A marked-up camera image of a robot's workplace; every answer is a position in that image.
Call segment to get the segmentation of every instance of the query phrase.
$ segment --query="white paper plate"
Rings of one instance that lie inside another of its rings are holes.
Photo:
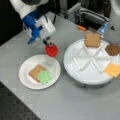
[[[88,84],[88,85],[100,85],[109,82],[110,80],[113,79],[113,77],[109,76],[108,74],[104,72],[99,72],[96,69],[96,66],[93,64],[93,62],[90,62],[86,69],[84,70],[79,70],[77,65],[75,64],[75,61],[73,60],[73,54],[75,52],[79,52],[80,49],[84,45],[84,39],[78,40],[74,42],[72,45],[68,47],[68,49],[65,52],[64,55],[64,67],[67,71],[67,73],[75,80],[77,80],[80,83]],[[108,45],[107,42],[102,41],[101,42],[101,47],[105,50],[105,47]],[[91,54],[94,54],[96,52],[97,48],[88,48],[88,51]],[[117,55],[115,57],[111,57],[111,63],[115,63],[117,65],[120,65],[120,56]],[[87,59],[78,59],[79,65],[85,66]],[[102,61],[97,61],[97,64],[101,69],[107,67],[108,61],[107,60],[102,60]]]
[[[37,83],[32,77],[30,77],[29,72],[37,65],[46,68],[51,73],[52,80],[46,84],[41,84]],[[35,55],[22,64],[19,70],[19,78],[23,85],[30,89],[44,89],[50,87],[58,80],[60,72],[60,64],[55,58],[47,55]]]

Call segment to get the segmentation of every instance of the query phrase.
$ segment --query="table surface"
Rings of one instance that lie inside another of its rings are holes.
[[[47,14],[52,20],[54,14]],[[57,16],[57,29],[51,38],[58,45],[56,59],[61,76],[56,84],[44,90],[31,90],[19,80],[19,68],[31,56],[43,54],[44,45],[28,45],[28,35],[21,32],[0,47],[0,81],[42,120],[119,120],[120,78],[101,89],[76,86],[63,66],[64,53],[73,42],[84,38],[77,26]]]

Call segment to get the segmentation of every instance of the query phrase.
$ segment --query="red food item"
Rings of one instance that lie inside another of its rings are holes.
[[[49,55],[50,57],[55,57],[58,53],[58,48],[56,45],[53,46],[46,45],[45,51],[47,55]]]

